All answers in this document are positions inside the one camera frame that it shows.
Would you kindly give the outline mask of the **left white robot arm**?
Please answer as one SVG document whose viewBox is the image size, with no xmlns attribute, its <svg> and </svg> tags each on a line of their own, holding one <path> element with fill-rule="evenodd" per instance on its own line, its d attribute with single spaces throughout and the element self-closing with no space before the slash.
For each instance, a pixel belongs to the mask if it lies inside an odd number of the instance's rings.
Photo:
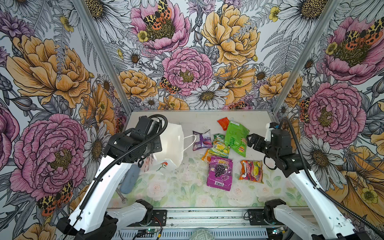
<svg viewBox="0 0 384 240">
<path fill-rule="evenodd" d="M 136 127 L 113 135 L 83 199 L 68 217 L 59 220 L 57 229 L 76 240 L 110 240 L 122 228 L 149 224 L 154 207 L 144 200 L 116 212 L 107 208 L 123 177 L 140 169 L 150 154 L 162 151 L 160 136 L 167 126 L 163 115 L 141 116 Z"/>
</svg>

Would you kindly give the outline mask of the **small red sachet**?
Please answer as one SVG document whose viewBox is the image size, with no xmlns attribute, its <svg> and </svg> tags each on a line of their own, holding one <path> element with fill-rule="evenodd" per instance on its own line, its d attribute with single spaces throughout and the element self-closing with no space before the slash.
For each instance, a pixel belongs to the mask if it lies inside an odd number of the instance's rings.
<svg viewBox="0 0 384 240">
<path fill-rule="evenodd" d="M 230 124 L 230 120 L 227 117 L 219 119 L 217 120 L 217 122 L 219 123 L 219 125 L 222 127 L 224 131 L 228 129 L 228 126 Z"/>
</svg>

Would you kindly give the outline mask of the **white paper bag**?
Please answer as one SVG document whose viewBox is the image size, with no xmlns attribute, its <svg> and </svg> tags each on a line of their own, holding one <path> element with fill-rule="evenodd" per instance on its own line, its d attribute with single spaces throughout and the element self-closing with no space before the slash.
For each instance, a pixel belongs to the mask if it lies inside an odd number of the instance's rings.
<svg viewBox="0 0 384 240">
<path fill-rule="evenodd" d="M 184 152 L 194 145 L 197 136 L 184 136 L 181 125 L 169 123 L 160 139 L 162 150 L 145 159 L 141 174 L 166 175 L 174 172 L 181 165 Z"/>
</svg>

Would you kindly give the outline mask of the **green chips bag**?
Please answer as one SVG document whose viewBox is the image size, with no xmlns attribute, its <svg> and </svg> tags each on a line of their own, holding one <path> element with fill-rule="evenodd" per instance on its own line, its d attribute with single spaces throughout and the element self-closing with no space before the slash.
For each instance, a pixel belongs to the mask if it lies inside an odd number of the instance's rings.
<svg viewBox="0 0 384 240">
<path fill-rule="evenodd" d="M 225 135 L 225 145 L 242 157 L 246 157 L 249 130 L 242 124 L 230 121 Z"/>
</svg>

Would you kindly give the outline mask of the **purple grape candy pouch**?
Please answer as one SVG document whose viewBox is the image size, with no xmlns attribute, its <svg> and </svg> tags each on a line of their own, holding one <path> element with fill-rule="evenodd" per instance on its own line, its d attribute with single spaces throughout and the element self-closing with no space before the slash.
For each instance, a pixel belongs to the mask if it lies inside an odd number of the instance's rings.
<svg viewBox="0 0 384 240">
<path fill-rule="evenodd" d="M 212 156 L 209 163 L 207 186 L 230 191 L 233 182 L 233 161 L 231 159 Z"/>
</svg>

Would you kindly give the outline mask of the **red orange snack packet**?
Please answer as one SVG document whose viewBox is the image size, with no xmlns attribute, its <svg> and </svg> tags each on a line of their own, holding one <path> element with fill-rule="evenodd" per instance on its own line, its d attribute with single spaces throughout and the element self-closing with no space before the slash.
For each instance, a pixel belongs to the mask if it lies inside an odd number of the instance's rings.
<svg viewBox="0 0 384 240">
<path fill-rule="evenodd" d="M 262 161 L 241 161 L 241 173 L 239 180 L 248 180 L 256 183 L 263 183 L 263 162 Z"/>
</svg>

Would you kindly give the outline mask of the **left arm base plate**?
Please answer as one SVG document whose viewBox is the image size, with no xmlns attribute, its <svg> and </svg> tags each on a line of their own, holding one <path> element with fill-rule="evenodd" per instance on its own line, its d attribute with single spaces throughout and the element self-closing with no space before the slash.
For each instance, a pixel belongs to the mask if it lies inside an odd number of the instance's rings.
<svg viewBox="0 0 384 240">
<path fill-rule="evenodd" d="M 131 224 L 130 227 L 164 227 L 167 222 L 167 214 L 167 210 L 149 211 L 141 222 Z"/>
</svg>

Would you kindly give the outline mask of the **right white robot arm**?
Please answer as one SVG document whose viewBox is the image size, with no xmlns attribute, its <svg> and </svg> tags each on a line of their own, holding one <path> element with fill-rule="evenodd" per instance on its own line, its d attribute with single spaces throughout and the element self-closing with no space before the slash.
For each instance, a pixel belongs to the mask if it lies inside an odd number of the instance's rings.
<svg viewBox="0 0 384 240">
<path fill-rule="evenodd" d="M 300 192 L 317 221 L 317 224 L 312 224 L 283 200 L 274 199 L 265 202 L 262 214 L 266 224 L 283 224 L 303 240 L 368 240 L 368 233 L 358 231 L 351 219 L 346 218 L 340 211 L 344 210 L 351 218 L 360 221 L 383 238 L 383 232 L 342 206 L 323 190 L 299 146 L 298 153 L 293 153 L 291 141 L 294 140 L 296 144 L 299 141 L 288 118 L 283 118 L 278 124 L 268 124 L 265 137 L 251 134 L 246 140 L 249 148 L 275 162 L 275 168 L 281 170 L 286 179 Z"/>
</svg>

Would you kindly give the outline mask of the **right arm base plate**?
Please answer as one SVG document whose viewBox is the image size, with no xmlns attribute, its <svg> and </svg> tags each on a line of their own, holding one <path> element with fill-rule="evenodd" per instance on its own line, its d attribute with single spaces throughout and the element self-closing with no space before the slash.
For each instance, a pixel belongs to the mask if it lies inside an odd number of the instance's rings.
<svg viewBox="0 0 384 240">
<path fill-rule="evenodd" d="M 265 219 L 265 213 L 262 209 L 247 210 L 246 216 L 251 226 L 264 226 L 269 225 Z"/>
</svg>

